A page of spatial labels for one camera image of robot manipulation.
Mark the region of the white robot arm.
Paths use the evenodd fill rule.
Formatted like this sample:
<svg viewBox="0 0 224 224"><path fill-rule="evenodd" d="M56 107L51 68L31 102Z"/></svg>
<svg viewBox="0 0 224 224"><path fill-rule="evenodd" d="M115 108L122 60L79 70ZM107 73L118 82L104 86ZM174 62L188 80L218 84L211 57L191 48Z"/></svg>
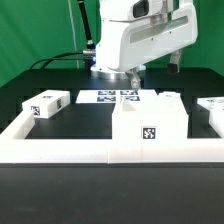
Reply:
<svg viewBox="0 0 224 224"><path fill-rule="evenodd" d="M193 0L100 0L101 39L94 77L128 79L141 88L144 65L170 55L168 72L179 71L182 50L198 36Z"/></svg>

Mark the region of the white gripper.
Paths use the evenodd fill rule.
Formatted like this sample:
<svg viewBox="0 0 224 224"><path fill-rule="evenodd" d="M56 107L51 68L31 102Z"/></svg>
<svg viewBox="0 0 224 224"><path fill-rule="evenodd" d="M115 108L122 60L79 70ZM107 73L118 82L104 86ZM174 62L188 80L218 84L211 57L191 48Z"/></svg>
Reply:
<svg viewBox="0 0 224 224"><path fill-rule="evenodd" d="M131 88L139 90L135 67L170 54L167 72L180 70L182 48L198 35L192 2L107 2L105 4L105 66L126 72Z"/></svg>

